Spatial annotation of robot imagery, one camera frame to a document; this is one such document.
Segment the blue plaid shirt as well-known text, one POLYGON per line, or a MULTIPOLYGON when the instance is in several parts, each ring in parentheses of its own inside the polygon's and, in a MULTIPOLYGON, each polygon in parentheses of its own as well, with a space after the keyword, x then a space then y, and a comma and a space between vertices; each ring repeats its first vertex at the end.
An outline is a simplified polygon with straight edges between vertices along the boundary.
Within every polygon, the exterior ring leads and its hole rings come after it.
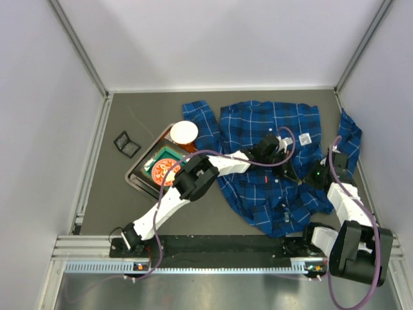
POLYGON ((217 179, 232 210, 272 238, 302 231, 313 214, 333 211, 308 175, 324 159, 319 109, 304 103, 245 101, 215 116, 205 101, 182 106, 197 126, 199 150, 248 152, 253 166, 217 179))

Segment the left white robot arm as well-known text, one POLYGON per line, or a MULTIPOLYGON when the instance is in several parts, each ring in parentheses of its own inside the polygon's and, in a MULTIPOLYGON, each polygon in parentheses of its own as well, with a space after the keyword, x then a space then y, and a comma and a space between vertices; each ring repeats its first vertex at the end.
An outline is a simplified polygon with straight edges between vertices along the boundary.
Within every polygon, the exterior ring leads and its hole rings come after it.
POLYGON ((203 197, 215 180, 229 174, 243 174, 255 167, 279 167, 292 157, 296 148, 293 134, 288 138, 269 134, 249 149, 231 154, 199 150, 179 160, 166 170, 165 176, 177 166, 174 180, 167 191, 160 190, 158 202, 142 217, 121 231, 128 251, 142 251, 145 241, 183 206, 203 197))

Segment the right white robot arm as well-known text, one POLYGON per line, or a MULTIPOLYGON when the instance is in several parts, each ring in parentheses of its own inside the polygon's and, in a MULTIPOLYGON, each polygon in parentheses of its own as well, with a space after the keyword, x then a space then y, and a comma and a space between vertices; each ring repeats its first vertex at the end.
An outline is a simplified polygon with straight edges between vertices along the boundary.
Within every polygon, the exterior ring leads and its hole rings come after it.
POLYGON ((379 237, 375 237, 372 220, 360 207, 361 198, 348 166, 347 155, 333 152, 310 171, 307 180, 325 191, 341 228, 337 231, 322 223, 310 223, 304 229, 303 241, 328 258, 332 276, 372 284, 378 268, 376 285, 380 287, 386 279, 393 234, 378 227, 379 237))

